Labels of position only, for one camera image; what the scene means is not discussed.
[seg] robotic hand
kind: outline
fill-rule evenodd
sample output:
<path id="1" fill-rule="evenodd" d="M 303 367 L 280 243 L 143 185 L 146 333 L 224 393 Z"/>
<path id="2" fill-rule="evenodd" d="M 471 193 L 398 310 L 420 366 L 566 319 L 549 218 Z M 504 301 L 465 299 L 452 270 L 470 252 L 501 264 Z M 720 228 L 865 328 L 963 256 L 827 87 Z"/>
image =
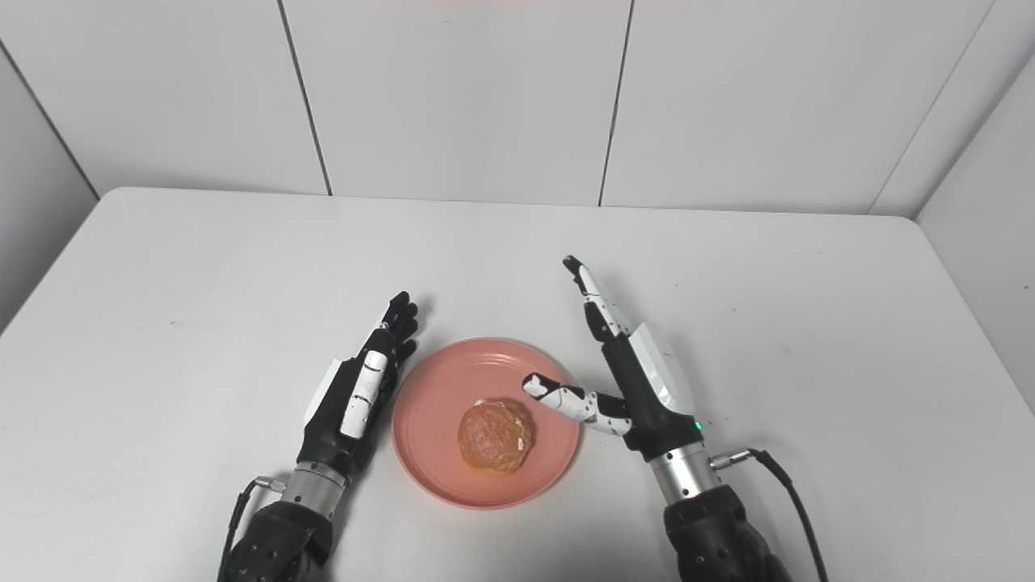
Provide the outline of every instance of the robotic hand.
<path id="1" fill-rule="evenodd" d="M 782 562 L 746 521 L 744 506 L 716 471 L 755 457 L 788 488 L 805 527 L 820 580 L 826 572 L 804 506 L 791 478 L 766 452 L 743 448 L 709 457 L 693 418 L 689 384 L 662 337 L 644 323 L 629 332 L 600 294 L 589 269 L 568 256 L 564 266 L 585 298 L 586 321 L 623 399 L 565 386 L 539 374 L 523 388 L 550 408 L 591 429 L 624 438 L 657 479 L 668 506 L 664 526 L 686 581 L 790 582 Z"/>
<path id="2" fill-rule="evenodd" d="M 417 305 L 406 291 L 391 300 L 359 353 L 334 360 L 305 414 L 305 431 L 287 484 L 258 477 L 240 496 L 219 564 L 217 582 L 305 582 L 317 578 L 335 536 L 331 517 L 345 489 L 366 468 L 374 427 L 417 344 Z M 255 487 L 283 493 L 252 518 L 230 551 L 237 523 Z"/>

